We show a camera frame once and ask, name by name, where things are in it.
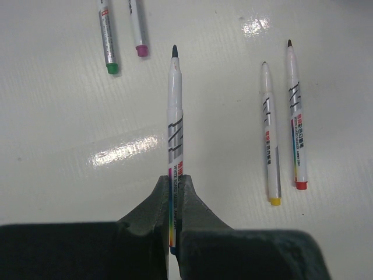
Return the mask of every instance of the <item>red marker cap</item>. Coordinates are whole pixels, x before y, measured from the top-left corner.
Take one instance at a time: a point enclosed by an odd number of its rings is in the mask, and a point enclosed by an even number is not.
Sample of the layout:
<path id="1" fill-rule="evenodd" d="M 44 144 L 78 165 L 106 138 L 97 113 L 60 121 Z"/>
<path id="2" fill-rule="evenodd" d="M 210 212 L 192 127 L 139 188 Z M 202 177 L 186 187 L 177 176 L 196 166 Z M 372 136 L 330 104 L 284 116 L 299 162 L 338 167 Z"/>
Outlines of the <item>red marker cap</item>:
<path id="1" fill-rule="evenodd" d="M 307 182 L 295 182 L 295 186 L 298 190 L 304 191 L 307 189 Z"/>

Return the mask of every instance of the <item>marker tip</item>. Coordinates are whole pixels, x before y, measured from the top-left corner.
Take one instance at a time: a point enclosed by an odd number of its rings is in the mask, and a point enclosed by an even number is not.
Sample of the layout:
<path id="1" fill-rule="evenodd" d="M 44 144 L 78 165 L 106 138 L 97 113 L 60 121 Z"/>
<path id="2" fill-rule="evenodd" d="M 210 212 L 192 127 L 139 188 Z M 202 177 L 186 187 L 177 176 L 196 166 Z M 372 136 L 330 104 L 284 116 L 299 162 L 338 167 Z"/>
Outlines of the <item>marker tip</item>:
<path id="1" fill-rule="evenodd" d="M 173 46 L 173 57 L 178 57 L 176 45 Z"/>

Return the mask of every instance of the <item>pink marker cap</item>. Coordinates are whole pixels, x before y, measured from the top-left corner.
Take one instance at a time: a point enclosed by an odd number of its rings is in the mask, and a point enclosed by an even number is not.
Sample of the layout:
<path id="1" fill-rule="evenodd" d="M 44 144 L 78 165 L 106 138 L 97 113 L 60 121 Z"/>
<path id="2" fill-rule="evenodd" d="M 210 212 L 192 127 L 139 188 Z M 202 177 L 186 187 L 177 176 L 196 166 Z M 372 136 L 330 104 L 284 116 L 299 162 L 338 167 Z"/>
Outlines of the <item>pink marker cap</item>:
<path id="1" fill-rule="evenodd" d="M 138 56 L 140 57 L 147 57 L 147 46 L 146 45 L 138 45 L 136 46 L 138 51 Z"/>

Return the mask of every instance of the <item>whiteboard marker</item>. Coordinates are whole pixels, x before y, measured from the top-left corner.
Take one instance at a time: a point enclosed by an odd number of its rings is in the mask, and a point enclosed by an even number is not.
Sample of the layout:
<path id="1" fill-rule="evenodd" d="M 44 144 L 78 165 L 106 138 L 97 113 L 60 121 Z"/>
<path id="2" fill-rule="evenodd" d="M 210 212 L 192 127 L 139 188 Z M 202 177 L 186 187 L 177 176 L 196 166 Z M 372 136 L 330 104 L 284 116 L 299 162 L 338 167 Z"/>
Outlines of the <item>whiteboard marker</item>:
<path id="1" fill-rule="evenodd" d="M 109 74 L 117 74 L 118 63 L 115 57 L 114 43 L 110 26 L 110 10 L 108 0 L 98 0 L 98 15 L 100 17 L 101 35 L 103 38 L 105 63 Z"/>
<path id="2" fill-rule="evenodd" d="M 294 181 L 298 190 L 307 189 L 307 168 L 304 150 L 304 127 L 300 81 L 298 78 L 297 59 L 291 40 L 287 42 L 287 88 L 291 111 L 291 138 L 293 140 Z"/>
<path id="3" fill-rule="evenodd" d="M 173 47 L 170 71 L 168 73 L 168 183 L 170 203 L 170 251 L 176 254 L 177 197 L 182 177 L 183 123 L 182 123 L 181 71 L 177 47 Z"/>
<path id="4" fill-rule="evenodd" d="M 136 50 L 138 51 L 138 56 L 147 57 L 148 50 L 146 45 L 146 36 L 144 21 L 142 18 L 142 10 L 140 10 L 139 0 L 128 0 L 129 13 L 131 15 L 132 31 L 135 38 Z"/>
<path id="5" fill-rule="evenodd" d="M 268 175 L 268 196 L 271 205 L 281 205 L 281 182 L 279 146 L 277 144 L 277 125 L 272 79 L 266 62 L 262 65 L 261 92 L 263 94 L 263 122 L 265 151 Z"/>

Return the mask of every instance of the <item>rainbow stripe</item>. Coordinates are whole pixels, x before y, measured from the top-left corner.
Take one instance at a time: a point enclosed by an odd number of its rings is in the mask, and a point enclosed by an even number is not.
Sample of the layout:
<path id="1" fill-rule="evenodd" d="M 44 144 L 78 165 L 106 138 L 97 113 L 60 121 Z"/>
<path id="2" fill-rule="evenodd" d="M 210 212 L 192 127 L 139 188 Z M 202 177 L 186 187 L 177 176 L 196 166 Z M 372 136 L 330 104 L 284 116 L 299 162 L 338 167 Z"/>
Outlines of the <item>rainbow stripe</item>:
<path id="1" fill-rule="evenodd" d="M 291 119 L 291 136 L 293 140 L 293 157 L 294 157 L 294 180 L 297 181 L 297 149 L 295 147 L 294 119 Z"/>
<path id="2" fill-rule="evenodd" d="M 169 205 L 169 214 L 168 214 L 168 221 L 169 221 L 169 228 L 170 228 L 170 247 L 174 246 L 174 225 L 173 225 L 173 170 L 172 168 L 168 169 L 168 203 Z"/>

